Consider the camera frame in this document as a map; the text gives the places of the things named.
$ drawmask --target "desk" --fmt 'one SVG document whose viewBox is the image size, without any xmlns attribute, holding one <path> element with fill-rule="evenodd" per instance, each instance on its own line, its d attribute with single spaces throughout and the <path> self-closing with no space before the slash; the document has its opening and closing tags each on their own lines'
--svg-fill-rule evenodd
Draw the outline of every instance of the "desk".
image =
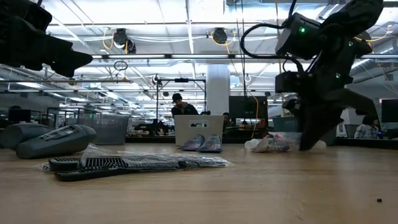
<svg viewBox="0 0 398 224">
<path fill-rule="evenodd" d="M 176 152 L 174 144 L 114 150 Z M 398 151 L 329 147 L 254 154 L 242 144 L 217 156 L 232 167 L 143 172 L 58 182 L 0 150 L 4 224 L 396 223 Z"/>
</svg>

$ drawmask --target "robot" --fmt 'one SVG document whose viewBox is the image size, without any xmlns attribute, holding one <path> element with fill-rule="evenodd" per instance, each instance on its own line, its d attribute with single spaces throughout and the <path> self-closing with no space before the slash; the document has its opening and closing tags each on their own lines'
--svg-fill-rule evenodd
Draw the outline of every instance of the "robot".
<svg viewBox="0 0 398 224">
<path fill-rule="evenodd" d="M 292 14 L 295 3 L 281 26 L 255 25 L 243 34 L 240 46 L 253 58 L 281 58 L 296 64 L 297 72 L 285 71 L 276 76 L 275 91 L 297 94 L 297 99 L 286 101 L 282 107 L 296 117 L 298 131 L 302 133 L 300 150 L 306 151 L 343 121 L 340 116 L 345 108 L 354 108 L 357 114 L 376 114 L 371 99 L 346 89 L 345 85 L 353 81 L 349 72 L 354 60 L 372 52 L 361 37 L 377 22 L 383 0 L 352 0 L 322 23 Z M 275 48 L 276 55 L 255 55 L 244 47 L 245 36 L 258 27 L 284 29 Z M 298 58 L 313 61 L 304 70 Z"/>
</svg>

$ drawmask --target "man with beanie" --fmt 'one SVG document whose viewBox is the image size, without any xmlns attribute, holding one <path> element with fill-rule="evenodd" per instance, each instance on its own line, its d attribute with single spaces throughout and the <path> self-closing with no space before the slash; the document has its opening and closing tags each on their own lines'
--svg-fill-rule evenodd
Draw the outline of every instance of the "man with beanie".
<svg viewBox="0 0 398 224">
<path fill-rule="evenodd" d="M 175 103 L 172 108 L 173 118 L 175 115 L 199 115 L 194 106 L 182 101 L 182 96 L 179 93 L 173 95 L 173 103 Z"/>
</svg>

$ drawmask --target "person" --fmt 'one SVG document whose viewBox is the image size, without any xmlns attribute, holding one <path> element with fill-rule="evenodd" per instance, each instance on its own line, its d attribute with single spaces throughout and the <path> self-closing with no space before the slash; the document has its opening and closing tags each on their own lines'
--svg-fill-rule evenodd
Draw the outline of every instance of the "person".
<svg viewBox="0 0 398 224">
<path fill-rule="evenodd" d="M 224 116 L 224 125 L 223 125 L 223 129 L 228 128 L 228 127 L 232 127 L 234 125 L 234 123 L 231 122 L 231 118 L 229 117 L 229 113 L 225 112 L 223 113 Z"/>
<path fill-rule="evenodd" d="M 356 139 L 377 139 L 379 133 L 379 119 L 377 115 L 366 115 L 362 124 L 356 128 L 354 138 Z"/>
<path fill-rule="evenodd" d="M 182 101 L 182 96 L 179 93 L 175 93 L 172 97 L 175 106 L 172 108 L 173 118 L 175 115 L 199 115 L 197 109 L 184 101 Z"/>
</svg>

